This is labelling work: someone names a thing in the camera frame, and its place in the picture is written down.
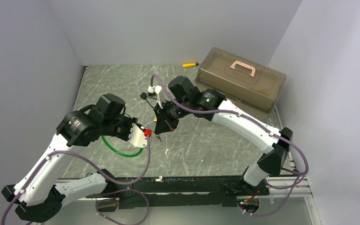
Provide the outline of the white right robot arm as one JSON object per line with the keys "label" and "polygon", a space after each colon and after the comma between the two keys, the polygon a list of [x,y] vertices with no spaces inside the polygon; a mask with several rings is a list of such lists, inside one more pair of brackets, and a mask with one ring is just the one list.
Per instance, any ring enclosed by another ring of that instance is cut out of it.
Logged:
{"label": "white right robot arm", "polygon": [[161,81],[159,85],[151,83],[147,92],[157,97],[157,135],[174,131],[181,118],[192,114],[235,131],[259,148],[260,158],[245,169],[239,183],[244,194],[252,194],[268,176],[281,173],[293,135],[290,129],[271,127],[242,111],[222,93],[214,89],[200,91],[182,75],[166,87]]}

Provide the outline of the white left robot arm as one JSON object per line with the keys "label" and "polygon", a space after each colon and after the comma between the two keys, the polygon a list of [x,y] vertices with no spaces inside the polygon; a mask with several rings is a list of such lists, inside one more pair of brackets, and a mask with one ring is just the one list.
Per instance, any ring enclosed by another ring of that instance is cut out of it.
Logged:
{"label": "white left robot arm", "polygon": [[18,183],[6,185],[2,195],[23,221],[43,223],[61,208],[78,199],[102,194],[112,196],[122,182],[106,169],[82,179],[58,183],[72,158],[82,159],[80,152],[102,136],[119,138],[144,149],[149,132],[137,118],[126,115],[125,101],[114,94],[102,95],[95,104],[69,112],[41,158]]}

